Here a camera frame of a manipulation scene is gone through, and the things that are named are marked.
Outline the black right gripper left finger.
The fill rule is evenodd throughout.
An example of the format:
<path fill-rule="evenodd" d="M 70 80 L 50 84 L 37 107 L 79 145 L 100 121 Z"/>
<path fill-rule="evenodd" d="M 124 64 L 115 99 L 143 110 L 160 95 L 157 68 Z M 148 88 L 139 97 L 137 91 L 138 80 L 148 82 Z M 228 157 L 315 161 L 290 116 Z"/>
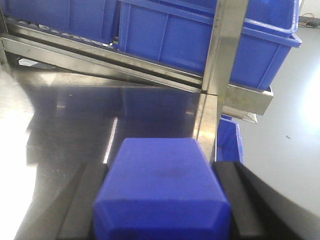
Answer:
<path fill-rule="evenodd" d="M 82 163 L 64 176 L 37 177 L 16 240 L 93 240 L 93 203 L 108 166 Z"/>

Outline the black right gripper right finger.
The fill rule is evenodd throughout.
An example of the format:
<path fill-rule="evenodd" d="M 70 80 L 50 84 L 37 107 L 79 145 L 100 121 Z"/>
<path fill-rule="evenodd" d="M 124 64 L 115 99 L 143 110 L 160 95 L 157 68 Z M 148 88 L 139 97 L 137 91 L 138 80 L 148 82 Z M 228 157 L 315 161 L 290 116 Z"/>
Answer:
<path fill-rule="evenodd" d="M 242 163 L 217 161 L 212 169 L 231 205 L 230 239 L 310 239 L 310 213 Z"/>

